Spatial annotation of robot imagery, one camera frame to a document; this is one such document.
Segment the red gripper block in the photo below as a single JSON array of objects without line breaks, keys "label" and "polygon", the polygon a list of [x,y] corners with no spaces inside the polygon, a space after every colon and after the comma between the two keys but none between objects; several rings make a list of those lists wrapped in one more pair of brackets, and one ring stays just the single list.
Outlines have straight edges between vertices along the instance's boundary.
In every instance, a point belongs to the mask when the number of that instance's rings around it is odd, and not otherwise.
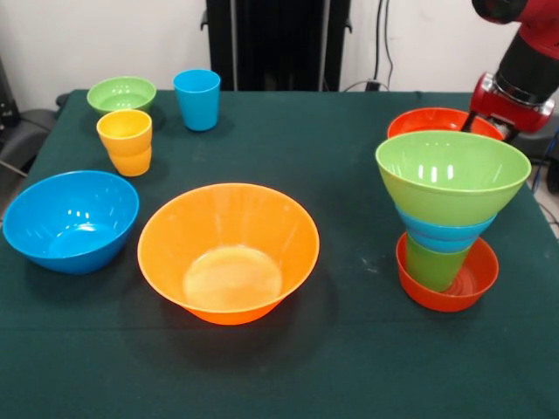
[{"label": "red gripper block", "polygon": [[470,112],[461,128],[470,133],[479,115],[493,118],[504,125],[504,142],[512,142],[520,133],[535,133],[550,120],[555,110],[555,101],[547,99],[540,104],[521,101],[505,93],[497,84],[492,73],[484,73],[470,100]]}]

